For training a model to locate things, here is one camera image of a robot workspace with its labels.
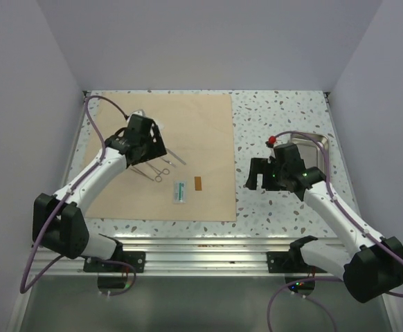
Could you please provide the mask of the steel scalpel handle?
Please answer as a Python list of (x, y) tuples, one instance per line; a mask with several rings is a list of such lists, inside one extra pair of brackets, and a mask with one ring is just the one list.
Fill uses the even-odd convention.
[(175, 154), (172, 150), (170, 149), (166, 149), (167, 153), (170, 154), (172, 157), (174, 157), (176, 160), (178, 160), (182, 165), (187, 165), (187, 163), (185, 162), (184, 159), (182, 159), (180, 156), (178, 156), (177, 154)]

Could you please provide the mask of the steel forceps with ring handles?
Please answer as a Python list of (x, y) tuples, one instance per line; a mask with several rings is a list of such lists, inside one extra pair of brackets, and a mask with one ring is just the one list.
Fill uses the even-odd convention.
[(151, 163), (146, 162), (145, 163), (150, 169), (152, 169), (154, 171), (154, 173), (156, 174), (156, 176), (154, 177), (154, 180), (156, 182), (161, 182), (163, 180), (163, 176), (169, 175), (170, 174), (170, 170), (168, 168), (163, 168), (163, 169), (159, 169), (155, 166), (153, 166)]

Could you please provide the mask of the green white packet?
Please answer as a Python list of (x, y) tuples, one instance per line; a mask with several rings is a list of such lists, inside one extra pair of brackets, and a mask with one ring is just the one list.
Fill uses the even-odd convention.
[(184, 204), (187, 197), (187, 182), (175, 181), (173, 184), (173, 203)]

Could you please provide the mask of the stainless steel tray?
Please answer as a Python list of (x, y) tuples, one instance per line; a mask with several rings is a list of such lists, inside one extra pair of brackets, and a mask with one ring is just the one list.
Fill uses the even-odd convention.
[(317, 167), (325, 173), (325, 159), (320, 148), (314, 143), (314, 141), (317, 141), (325, 152), (329, 152), (328, 137), (315, 133), (304, 133), (304, 135), (312, 137), (313, 140), (306, 138), (302, 133), (291, 133), (289, 142), (298, 146), (299, 154), (301, 155), (306, 168)]

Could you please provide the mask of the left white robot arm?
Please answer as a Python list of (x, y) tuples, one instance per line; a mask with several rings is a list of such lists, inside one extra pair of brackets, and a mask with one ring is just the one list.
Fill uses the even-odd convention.
[(93, 161), (52, 195), (40, 194), (33, 208), (33, 241), (69, 259), (98, 258), (114, 272), (124, 262), (117, 240), (92, 233), (85, 214), (98, 195), (128, 167), (149, 162), (167, 151), (158, 124), (134, 114), (126, 127), (104, 141)]

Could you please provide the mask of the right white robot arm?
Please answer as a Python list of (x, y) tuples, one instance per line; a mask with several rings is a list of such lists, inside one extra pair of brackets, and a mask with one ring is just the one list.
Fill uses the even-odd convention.
[(296, 271), (315, 266), (344, 282), (361, 303), (403, 284), (403, 245), (386, 238), (363, 221), (327, 183), (318, 167), (306, 167), (294, 143), (274, 146), (268, 158), (252, 158), (245, 186), (288, 191), (312, 208), (337, 235), (344, 248), (336, 249), (314, 236), (290, 243), (285, 263)]

